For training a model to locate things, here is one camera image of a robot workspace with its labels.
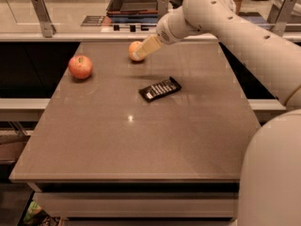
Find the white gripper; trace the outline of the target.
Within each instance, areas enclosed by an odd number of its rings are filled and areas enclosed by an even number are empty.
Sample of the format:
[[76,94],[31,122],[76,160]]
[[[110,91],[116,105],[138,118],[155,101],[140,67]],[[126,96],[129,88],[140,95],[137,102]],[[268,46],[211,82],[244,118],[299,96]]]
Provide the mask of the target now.
[[144,58],[157,51],[164,44],[174,44],[189,36],[200,34],[197,28],[190,25],[184,18],[182,7],[165,14],[156,26],[157,35],[150,35],[135,49],[135,52]]

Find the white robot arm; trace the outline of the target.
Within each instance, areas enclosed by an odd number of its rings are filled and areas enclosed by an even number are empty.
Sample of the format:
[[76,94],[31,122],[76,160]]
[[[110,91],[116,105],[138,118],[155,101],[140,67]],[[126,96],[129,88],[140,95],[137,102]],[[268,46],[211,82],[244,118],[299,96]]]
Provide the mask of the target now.
[[301,226],[301,48],[238,16],[231,0],[183,0],[134,56],[203,33],[239,61],[234,73],[245,91],[266,89],[289,109],[266,122],[247,146],[237,226]]

